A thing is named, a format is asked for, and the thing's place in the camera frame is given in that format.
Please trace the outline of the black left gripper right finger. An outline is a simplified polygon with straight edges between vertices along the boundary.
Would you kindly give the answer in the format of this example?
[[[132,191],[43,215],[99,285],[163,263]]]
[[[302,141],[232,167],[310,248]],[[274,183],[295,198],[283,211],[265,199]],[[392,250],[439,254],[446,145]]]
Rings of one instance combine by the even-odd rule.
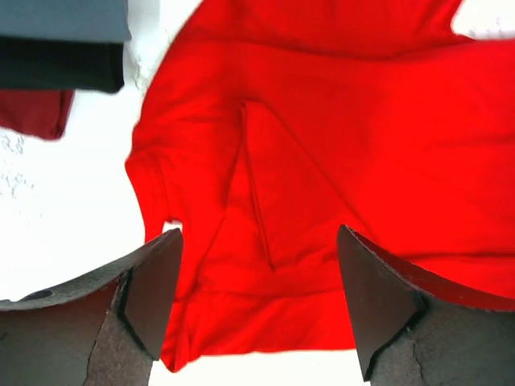
[[[514,384],[514,300],[450,281],[343,225],[337,249],[364,381]]]

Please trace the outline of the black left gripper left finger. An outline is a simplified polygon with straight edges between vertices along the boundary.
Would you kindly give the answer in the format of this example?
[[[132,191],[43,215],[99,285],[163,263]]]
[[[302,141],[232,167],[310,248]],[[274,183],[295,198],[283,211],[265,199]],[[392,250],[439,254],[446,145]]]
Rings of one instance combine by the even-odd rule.
[[[130,254],[17,302],[1,302],[3,385],[147,385],[159,360],[183,237]]]

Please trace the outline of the bright red t shirt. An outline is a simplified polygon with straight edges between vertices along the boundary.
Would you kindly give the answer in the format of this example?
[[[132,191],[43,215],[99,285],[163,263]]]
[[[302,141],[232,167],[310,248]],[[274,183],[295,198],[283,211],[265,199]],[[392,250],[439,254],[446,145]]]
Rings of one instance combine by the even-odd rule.
[[[514,294],[514,41],[457,1],[204,1],[170,46],[126,172],[154,239],[183,226],[161,359],[354,346],[348,225]]]

